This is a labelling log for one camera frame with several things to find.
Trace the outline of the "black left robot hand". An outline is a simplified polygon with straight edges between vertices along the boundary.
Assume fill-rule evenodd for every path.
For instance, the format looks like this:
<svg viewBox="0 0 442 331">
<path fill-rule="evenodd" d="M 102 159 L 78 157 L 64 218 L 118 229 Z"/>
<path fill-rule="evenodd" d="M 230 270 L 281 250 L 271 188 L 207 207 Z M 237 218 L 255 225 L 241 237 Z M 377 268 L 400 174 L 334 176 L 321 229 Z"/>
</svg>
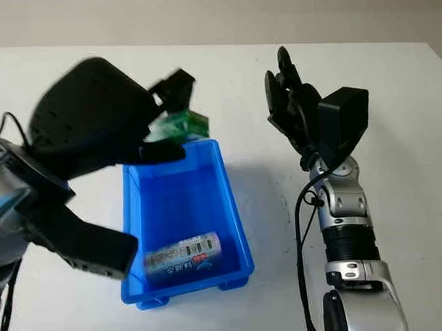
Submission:
<svg viewBox="0 0 442 331">
<path fill-rule="evenodd" d="M 188 108 L 194 82 L 178 69 L 145 89 L 108 60 L 85 59 L 38 101 L 28 125 L 29 151 L 62 180 L 115 164 L 183 159 L 185 150 L 174 138 L 146 138 L 163 113 Z"/>
</svg>

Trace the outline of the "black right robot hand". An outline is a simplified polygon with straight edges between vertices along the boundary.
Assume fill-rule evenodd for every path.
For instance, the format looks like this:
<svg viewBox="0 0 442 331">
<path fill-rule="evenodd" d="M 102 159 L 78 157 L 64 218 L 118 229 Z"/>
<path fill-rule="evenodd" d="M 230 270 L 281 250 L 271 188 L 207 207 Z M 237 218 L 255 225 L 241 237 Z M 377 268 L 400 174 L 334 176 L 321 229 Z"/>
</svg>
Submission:
<svg viewBox="0 0 442 331">
<path fill-rule="evenodd" d="M 317 151 L 317 105 L 319 92 L 304 83 L 287 49 L 278 48 L 279 72 L 267 71 L 264 77 L 268 121 L 277 128 L 302 156 Z"/>
</svg>

